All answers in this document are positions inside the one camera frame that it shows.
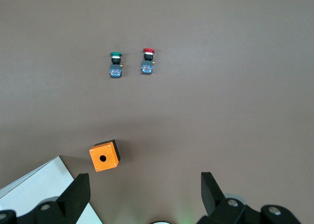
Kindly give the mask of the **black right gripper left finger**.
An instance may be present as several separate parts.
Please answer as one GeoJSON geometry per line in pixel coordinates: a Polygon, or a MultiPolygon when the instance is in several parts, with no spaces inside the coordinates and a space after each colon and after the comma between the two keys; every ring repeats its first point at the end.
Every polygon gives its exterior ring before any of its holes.
{"type": "Polygon", "coordinates": [[[2,210],[2,224],[75,224],[90,201],[89,174],[79,174],[55,200],[42,202],[30,212],[16,216],[14,210],[2,210]]]}

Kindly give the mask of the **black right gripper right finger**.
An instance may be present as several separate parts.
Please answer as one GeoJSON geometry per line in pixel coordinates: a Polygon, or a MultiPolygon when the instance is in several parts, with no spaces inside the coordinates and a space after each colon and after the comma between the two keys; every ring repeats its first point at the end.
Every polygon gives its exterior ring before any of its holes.
{"type": "Polygon", "coordinates": [[[236,198],[227,198],[210,172],[201,173],[201,197],[207,215],[199,224],[299,224],[288,209],[265,205],[260,211],[252,209],[236,198]]]}

